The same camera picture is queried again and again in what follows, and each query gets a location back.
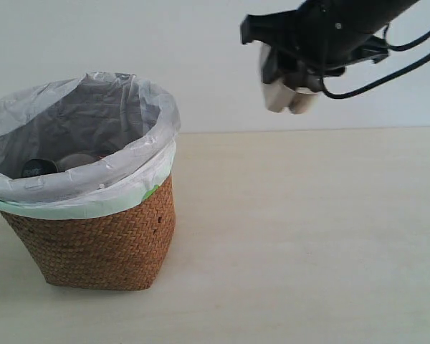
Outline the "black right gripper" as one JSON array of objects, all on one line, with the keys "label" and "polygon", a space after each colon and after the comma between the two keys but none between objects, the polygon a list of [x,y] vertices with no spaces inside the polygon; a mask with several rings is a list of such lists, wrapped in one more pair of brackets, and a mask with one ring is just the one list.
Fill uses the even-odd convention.
[{"label": "black right gripper", "polygon": [[348,65],[389,56],[375,36],[383,25],[374,1],[305,1],[292,11],[247,15],[240,25],[242,44],[262,46],[262,83],[269,85],[296,71],[298,87],[322,92],[320,77],[341,76]]}]

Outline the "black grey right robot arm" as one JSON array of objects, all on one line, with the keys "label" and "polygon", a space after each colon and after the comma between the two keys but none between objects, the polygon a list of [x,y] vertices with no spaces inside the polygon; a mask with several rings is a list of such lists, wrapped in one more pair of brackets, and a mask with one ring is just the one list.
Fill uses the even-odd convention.
[{"label": "black grey right robot arm", "polygon": [[391,22],[414,1],[304,1],[297,9],[247,15],[240,25],[243,45],[261,42],[268,48],[260,65],[264,85],[280,82],[297,91],[305,88],[335,100],[363,94],[405,75],[430,61],[418,61],[356,90],[335,94],[325,78],[340,77],[348,66],[379,63],[390,52],[404,52],[430,38],[430,30],[402,45],[392,45],[377,31],[388,32]]}]

